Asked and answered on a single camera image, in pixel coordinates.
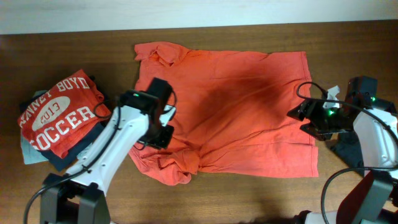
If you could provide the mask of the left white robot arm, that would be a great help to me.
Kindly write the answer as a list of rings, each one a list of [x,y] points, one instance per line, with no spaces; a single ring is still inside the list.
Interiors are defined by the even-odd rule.
[[[110,183],[135,144],[166,149],[174,128],[171,87],[130,90],[121,95],[90,152],[64,176],[49,174],[40,190],[41,223],[111,223],[106,202]]]

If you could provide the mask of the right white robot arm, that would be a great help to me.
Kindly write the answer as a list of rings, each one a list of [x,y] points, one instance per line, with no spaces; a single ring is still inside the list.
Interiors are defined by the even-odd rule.
[[[321,194],[319,213],[304,211],[296,223],[397,223],[397,212],[384,209],[390,200],[397,205],[397,112],[393,103],[373,96],[349,96],[345,101],[305,98],[287,115],[302,121],[301,130],[317,140],[329,140],[332,134],[354,132],[359,140],[364,165],[363,179],[343,199],[338,210],[325,210],[326,191],[341,174],[328,178]]]

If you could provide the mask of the orange t-shirt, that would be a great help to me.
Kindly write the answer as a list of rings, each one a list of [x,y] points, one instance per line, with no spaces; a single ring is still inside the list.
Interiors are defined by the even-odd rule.
[[[175,131],[167,149],[133,147],[143,174],[166,185],[198,172],[274,178],[318,176],[315,140],[288,111],[310,94],[307,55],[299,52],[193,50],[170,42],[137,44],[137,90],[170,83]]]

